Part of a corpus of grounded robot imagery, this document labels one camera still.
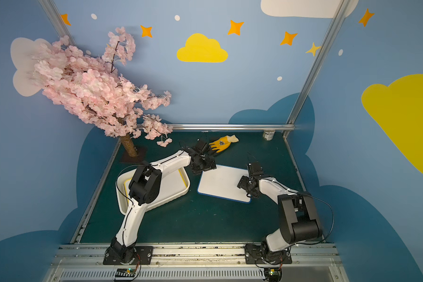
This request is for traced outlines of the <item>blue-edged whiteboard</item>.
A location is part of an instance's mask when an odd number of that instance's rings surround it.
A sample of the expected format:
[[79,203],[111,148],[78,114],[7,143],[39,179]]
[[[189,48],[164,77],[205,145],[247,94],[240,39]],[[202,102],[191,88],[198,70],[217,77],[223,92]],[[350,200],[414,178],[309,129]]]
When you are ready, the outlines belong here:
[[216,169],[202,172],[197,192],[220,199],[250,203],[251,198],[246,196],[246,191],[237,187],[242,176],[248,176],[248,171],[217,165]]

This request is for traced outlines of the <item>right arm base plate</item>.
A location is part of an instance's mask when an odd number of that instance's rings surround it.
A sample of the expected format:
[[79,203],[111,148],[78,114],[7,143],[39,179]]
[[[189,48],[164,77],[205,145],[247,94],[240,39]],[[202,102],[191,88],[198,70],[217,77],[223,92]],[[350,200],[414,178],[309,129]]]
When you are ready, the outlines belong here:
[[246,264],[269,264],[275,266],[292,263],[291,254],[288,250],[270,251],[265,243],[261,245],[246,244],[244,246],[244,255]]

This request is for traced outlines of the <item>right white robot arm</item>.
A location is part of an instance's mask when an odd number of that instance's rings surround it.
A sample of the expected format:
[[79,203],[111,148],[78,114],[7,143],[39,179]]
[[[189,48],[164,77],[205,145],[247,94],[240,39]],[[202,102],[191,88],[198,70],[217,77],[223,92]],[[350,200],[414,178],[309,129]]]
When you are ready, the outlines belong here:
[[[275,202],[278,207],[279,229],[267,235],[260,244],[245,245],[246,264],[273,266],[291,264],[293,245],[312,246],[313,239],[317,239],[316,244],[320,244],[332,234],[335,215],[330,204],[312,196],[309,192],[288,188],[276,178],[265,174],[259,162],[248,163],[247,171],[249,175],[242,176],[237,187],[243,189],[246,196],[251,199],[266,195]],[[331,228],[325,236],[315,201],[324,203],[331,211]]]

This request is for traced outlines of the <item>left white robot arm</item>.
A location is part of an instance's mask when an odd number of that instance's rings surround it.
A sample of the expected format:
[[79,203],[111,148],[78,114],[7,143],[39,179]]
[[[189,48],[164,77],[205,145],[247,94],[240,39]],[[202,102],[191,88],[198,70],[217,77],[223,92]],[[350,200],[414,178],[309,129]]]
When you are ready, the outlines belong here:
[[137,251],[136,241],[143,217],[148,210],[167,204],[185,194],[190,180],[185,168],[194,174],[216,169],[210,145],[198,140],[173,155],[152,163],[142,162],[136,169],[121,174],[115,187],[120,211],[125,215],[121,228],[105,251],[104,265],[150,264],[148,256]]

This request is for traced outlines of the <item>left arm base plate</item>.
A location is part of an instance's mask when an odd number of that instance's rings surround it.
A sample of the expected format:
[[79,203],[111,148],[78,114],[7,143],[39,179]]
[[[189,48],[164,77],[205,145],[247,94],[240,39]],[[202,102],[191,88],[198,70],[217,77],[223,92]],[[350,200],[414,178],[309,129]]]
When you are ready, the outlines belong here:
[[153,250],[153,246],[134,246],[123,250],[115,250],[108,247],[105,251],[103,265],[149,265],[152,260]]

